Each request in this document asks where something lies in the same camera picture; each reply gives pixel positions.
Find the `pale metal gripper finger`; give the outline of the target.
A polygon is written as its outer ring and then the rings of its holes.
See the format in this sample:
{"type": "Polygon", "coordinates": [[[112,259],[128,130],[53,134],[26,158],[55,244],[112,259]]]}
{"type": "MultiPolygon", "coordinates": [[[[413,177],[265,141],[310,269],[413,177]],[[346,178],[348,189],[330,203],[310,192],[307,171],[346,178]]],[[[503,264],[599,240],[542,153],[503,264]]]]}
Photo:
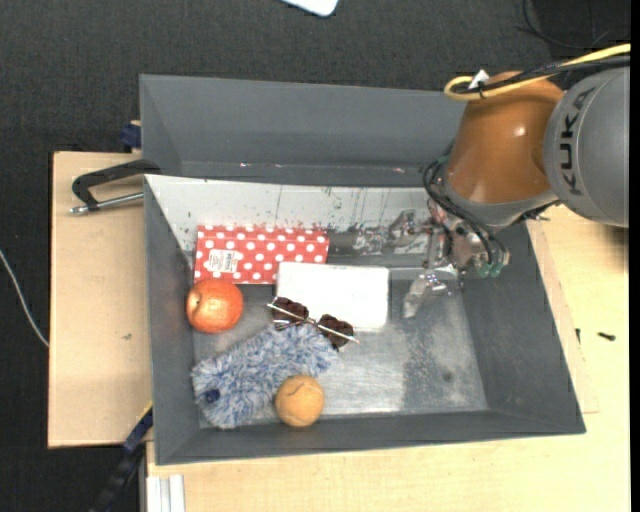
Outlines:
{"type": "Polygon", "coordinates": [[[448,292],[447,284],[438,278],[433,272],[420,273],[410,284],[405,294],[402,307],[402,316],[405,319],[413,318],[418,311],[431,299],[448,292]]]}

